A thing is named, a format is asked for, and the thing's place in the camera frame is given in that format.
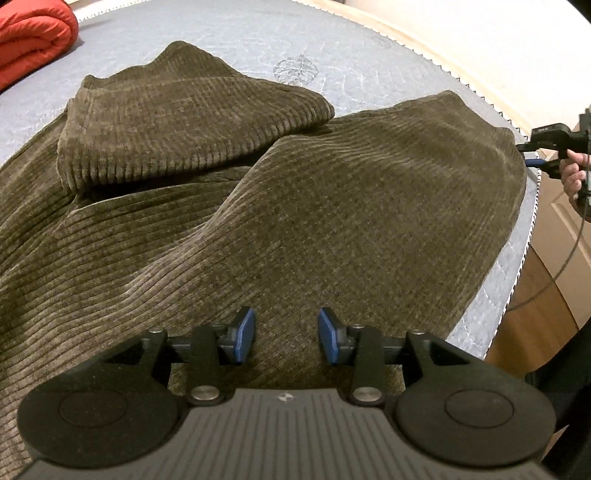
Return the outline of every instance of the gray quilted mattress cover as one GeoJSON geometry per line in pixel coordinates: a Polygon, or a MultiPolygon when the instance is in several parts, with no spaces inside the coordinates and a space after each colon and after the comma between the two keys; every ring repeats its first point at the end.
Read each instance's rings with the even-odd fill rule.
{"type": "MultiPolygon", "coordinates": [[[[80,38],[66,56],[0,95],[0,166],[61,112],[85,75],[106,77],[148,63],[174,40],[192,43],[249,76],[315,90],[335,106],[337,116],[452,90],[484,120],[510,128],[516,142],[524,140],[452,75],[337,15],[290,0],[150,0],[82,19],[80,38]]],[[[539,183],[539,175],[530,172],[509,241],[447,338],[480,358],[521,271],[539,183]]]]}

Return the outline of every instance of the floor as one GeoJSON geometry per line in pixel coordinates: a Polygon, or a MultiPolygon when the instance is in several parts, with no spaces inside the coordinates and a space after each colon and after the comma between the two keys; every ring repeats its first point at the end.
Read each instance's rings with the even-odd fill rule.
{"type": "MultiPolygon", "coordinates": [[[[542,260],[530,248],[511,304],[527,300],[550,280],[542,260]]],[[[486,362],[522,377],[550,360],[576,332],[577,324],[553,285],[530,304],[505,314],[486,362]]]]}

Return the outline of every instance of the metal pivot pin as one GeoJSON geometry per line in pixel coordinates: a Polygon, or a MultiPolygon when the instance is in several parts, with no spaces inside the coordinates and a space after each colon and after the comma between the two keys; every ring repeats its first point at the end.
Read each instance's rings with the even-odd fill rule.
{"type": "Polygon", "coordinates": [[[353,390],[353,398],[363,403],[373,403],[382,398],[382,393],[374,387],[359,387],[353,390]]]}
{"type": "Polygon", "coordinates": [[[220,396],[220,391],[212,385],[200,385],[191,390],[191,396],[199,401],[212,401],[220,396]]]}

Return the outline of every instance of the orange folded comforter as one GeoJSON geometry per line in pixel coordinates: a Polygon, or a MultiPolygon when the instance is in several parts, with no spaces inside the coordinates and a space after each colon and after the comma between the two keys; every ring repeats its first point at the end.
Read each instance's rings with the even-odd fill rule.
{"type": "Polygon", "coordinates": [[[0,8],[0,92],[69,50],[78,20],[63,0],[12,0],[0,8]]]}

